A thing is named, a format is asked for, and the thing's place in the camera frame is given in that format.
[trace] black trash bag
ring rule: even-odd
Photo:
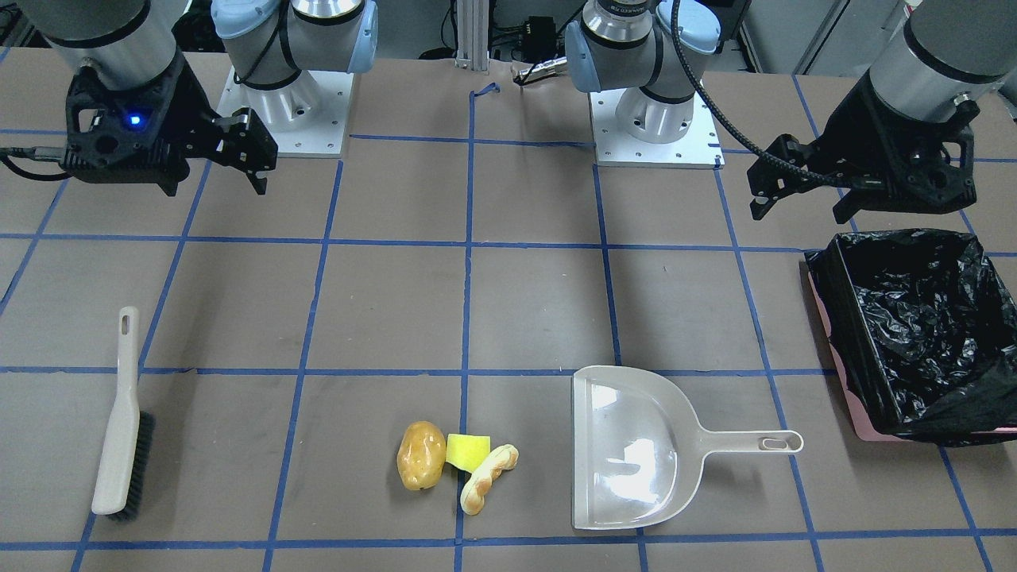
[[[960,447],[1017,434],[1017,307],[971,234],[839,234],[805,261],[873,427]]]

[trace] dustpan handle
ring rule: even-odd
[[[710,453],[776,453],[801,451],[802,440],[793,431],[703,432],[703,448]]]

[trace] black bristles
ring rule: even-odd
[[[148,451],[152,449],[152,435],[156,431],[156,417],[141,411],[137,425],[137,445],[134,447],[134,466],[130,473],[130,487],[127,491],[127,504],[120,512],[107,515],[110,520],[127,522],[137,518],[141,508],[141,485],[144,483],[144,467],[148,464]]]

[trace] white brush handle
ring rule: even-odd
[[[117,321],[117,397],[106,423],[106,441],[99,461],[99,477],[92,498],[92,512],[113,514],[127,504],[140,408],[137,404],[138,331],[134,306],[120,309]]]

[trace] brush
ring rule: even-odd
[[[103,456],[92,512],[115,521],[137,518],[144,467],[156,418],[137,403],[138,331],[134,306],[120,308],[117,336],[117,396],[106,423]]]

